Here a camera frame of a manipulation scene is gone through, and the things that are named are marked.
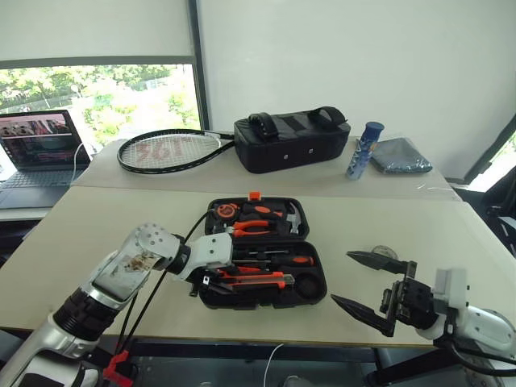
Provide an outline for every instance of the laptop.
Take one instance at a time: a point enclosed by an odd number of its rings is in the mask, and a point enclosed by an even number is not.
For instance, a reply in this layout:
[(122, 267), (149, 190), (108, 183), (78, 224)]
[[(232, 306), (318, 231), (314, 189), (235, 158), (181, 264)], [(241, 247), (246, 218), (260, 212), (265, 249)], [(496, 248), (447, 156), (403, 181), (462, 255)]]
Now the laptop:
[[(67, 110), (0, 114), (0, 144), (18, 172), (0, 185), (0, 209), (52, 207), (72, 182), (81, 137)], [(89, 165), (81, 147), (75, 177)]]

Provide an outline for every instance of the white cable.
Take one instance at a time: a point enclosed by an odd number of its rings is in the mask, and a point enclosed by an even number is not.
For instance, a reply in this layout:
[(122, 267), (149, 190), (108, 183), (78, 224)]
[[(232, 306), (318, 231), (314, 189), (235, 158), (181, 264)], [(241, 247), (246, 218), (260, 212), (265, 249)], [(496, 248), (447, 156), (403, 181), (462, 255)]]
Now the white cable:
[(268, 358), (268, 362), (267, 362), (267, 367), (265, 367), (265, 373), (264, 373), (264, 387), (265, 387), (265, 381), (267, 380), (267, 371), (268, 371), (268, 367), (269, 365), (271, 364), (271, 360), (273, 359), (273, 356), (274, 356), (274, 352), (277, 351), (277, 349), (279, 347), (283, 347), (283, 343), (281, 344), (278, 344), (274, 349), (273, 349), (273, 352), (271, 353), (271, 356)]
[(79, 153), (79, 149), (81, 147), (84, 147), (84, 143), (80, 143), (77, 149), (75, 150), (75, 154), (73, 155), (73, 173), (72, 173), (72, 179), (70, 180), (70, 185), (73, 183), (73, 179), (75, 179), (75, 172), (77, 171), (77, 154)]

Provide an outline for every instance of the laptop keyboard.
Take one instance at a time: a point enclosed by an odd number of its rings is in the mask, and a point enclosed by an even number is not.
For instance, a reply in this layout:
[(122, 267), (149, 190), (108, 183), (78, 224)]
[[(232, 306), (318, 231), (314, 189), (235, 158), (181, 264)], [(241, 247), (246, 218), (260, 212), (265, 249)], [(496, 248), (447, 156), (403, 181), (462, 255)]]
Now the laptop keyboard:
[[(83, 171), (76, 171), (75, 178)], [(38, 171), (38, 172), (17, 172), (10, 177), (2, 188), (27, 188), (27, 187), (62, 187), (70, 185), (73, 171)]]

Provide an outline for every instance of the tennis racket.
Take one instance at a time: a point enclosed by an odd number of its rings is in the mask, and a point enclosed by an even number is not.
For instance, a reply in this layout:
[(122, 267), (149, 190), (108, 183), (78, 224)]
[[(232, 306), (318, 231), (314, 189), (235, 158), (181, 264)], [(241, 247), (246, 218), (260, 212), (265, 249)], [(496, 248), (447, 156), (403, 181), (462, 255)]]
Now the tennis racket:
[[(122, 168), (135, 173), (172, 173), (206, 163), (233, 147), (234, 136), (214, 131), (167, 129), (137, 135), (118, 153)], [(229, 140), (223, 145), (221, 140)]]

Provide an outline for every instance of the laptop screen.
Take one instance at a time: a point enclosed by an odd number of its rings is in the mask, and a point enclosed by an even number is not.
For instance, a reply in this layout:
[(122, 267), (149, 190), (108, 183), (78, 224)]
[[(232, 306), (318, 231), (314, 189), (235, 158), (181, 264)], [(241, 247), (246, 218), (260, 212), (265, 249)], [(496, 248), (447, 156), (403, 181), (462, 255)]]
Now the laptop screen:
[[(66, 110), (0, 114), (0, 142), (17, 169), (73, 167), (81, 143)], [(77, 164), (88, 164), (81, 148)]]

